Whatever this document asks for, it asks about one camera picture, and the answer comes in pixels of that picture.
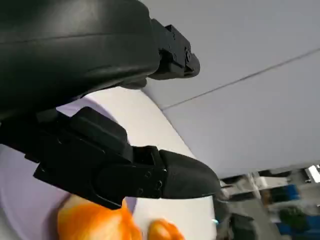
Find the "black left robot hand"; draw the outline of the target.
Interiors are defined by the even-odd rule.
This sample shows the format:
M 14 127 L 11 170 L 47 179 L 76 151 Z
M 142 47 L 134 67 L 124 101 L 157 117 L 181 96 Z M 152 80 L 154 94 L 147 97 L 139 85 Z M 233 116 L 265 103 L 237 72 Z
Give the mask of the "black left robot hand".
M 204 163 L 132 146 L 121 125 L 89 106 L 73 116 L 57 110 L 95 91 L 199 72 L 190 42 L 138 0 L 3 0 L 0 142 L 38 164 L 35 178 L 113 210 L 125 197 L 218 195 Z

